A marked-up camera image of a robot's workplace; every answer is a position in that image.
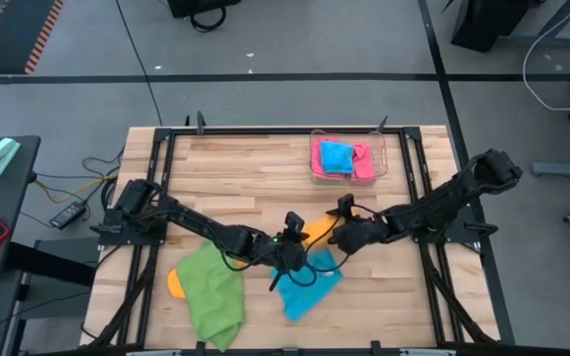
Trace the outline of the clear plastic bin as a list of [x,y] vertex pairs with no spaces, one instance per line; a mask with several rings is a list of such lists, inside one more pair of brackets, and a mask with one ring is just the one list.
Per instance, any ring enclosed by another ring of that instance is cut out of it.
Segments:
[[[366,142],[370,145],[373,164],[375,168],[375,177],[370,180],[357,180],[353,177],[353,173],[345,180],[324,180],[317,178],[311,170],[311,145],[316,139],[331,139],[339,140],[348,144],[354,145],[355,143]],[[387,154],[386,154],[386,140],[380,133],[327,133],[322,130],[314,130],[310,133],[310,170],[312,179],[316,183],[323,184],[349,184],[349,185],[371,185],[378,178],[384,176],[388,171]]]

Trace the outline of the black cabinet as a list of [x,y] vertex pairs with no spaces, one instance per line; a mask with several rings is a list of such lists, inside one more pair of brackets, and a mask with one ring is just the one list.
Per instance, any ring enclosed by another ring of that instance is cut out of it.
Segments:
[[[442,12],[455,1],[447,0]],[[489,52],[498,40],[524,45],[570,45],[570,36],[563,30],[570,22],[570,0],[565,0],[556,13],[534,35],[514,35],[513,31],[531,7],[546,0],[459,0],[459,13],[451,43]]]

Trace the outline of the green microfiber towel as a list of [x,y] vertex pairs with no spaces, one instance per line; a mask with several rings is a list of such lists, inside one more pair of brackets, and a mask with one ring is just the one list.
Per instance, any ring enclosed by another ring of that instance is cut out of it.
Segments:
[[232,346],[245,322],[243,279],[227,263],[232,260],[204,242],[175,269],[195,333],[221,352]]

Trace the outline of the black orange striped floor mat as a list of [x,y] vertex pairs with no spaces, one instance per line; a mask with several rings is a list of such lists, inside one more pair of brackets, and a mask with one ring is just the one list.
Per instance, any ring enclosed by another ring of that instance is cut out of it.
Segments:
[[0,75],[33,74],[65,0],[0,0]]

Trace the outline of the blue microfiber towel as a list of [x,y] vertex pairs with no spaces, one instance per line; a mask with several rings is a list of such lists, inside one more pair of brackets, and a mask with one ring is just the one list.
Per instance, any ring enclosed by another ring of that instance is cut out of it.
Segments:
[[322,141],[321,164],[323,170],[330,174],[351,174],[353,167],[354,147],[339,141]]
[[305,266],[300,271],[284,274],[276,287],[283,302],[283,312],[291,322],[300,321],[308,312],[324,300],[343,280],[332,253],[323,248],[308,255],[315,270]]

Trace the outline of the grey desk foot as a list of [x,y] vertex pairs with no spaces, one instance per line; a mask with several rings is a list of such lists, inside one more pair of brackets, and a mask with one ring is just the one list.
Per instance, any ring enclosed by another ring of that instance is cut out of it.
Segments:
[[531,172],[535,176],[552,175],[570,177],[570,163],[534,162]]

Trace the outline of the orange microfiber towel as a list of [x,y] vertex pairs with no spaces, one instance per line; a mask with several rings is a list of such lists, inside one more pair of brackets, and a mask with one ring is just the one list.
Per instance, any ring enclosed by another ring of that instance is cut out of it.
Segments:
[[345,224],[345,218],[324,215],[313,222],[306,223],[302,233],[308,237],[303,241],[305,247],[311,249],[325,248],[329,245],[329,239],[333,236],[333,229]]
[[168,273],[166,277],[166,285],[169,294],[174,299],[184,300],[186,298],[176,269],[173,269]]

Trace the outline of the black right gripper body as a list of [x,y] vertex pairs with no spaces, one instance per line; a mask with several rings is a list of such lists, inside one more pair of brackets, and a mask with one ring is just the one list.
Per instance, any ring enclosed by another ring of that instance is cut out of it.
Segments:
[[362,247],[374,243],[388,243],[386,227],[375,221],[348,222],[332,231],[332,244],[346,254],[354,254]]

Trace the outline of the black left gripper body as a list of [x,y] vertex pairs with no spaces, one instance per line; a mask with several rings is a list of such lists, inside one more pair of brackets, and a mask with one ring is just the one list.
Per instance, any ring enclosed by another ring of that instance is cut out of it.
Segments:
[[300,271],[307,264],[303,232],[283,232],[268,236],[259,242],[259,263],[287,273]]

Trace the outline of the black floor box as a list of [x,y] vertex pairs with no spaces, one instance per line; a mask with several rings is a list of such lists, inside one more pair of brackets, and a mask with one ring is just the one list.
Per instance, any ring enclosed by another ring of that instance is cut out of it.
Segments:
[[185,18],[221,7],[234,6],[242,0],[163,0],[167,3],[174,18]]

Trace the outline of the black controller box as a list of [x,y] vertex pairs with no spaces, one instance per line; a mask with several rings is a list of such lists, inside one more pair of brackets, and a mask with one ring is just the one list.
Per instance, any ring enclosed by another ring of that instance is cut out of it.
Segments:
[[49,225],[51,227],[57,228],[59,230],[64,229],[72,222],[80,218],[87,211],[87,207],[84,203],[73,202],[69,204],[66,208],[55,215],[50,221]]

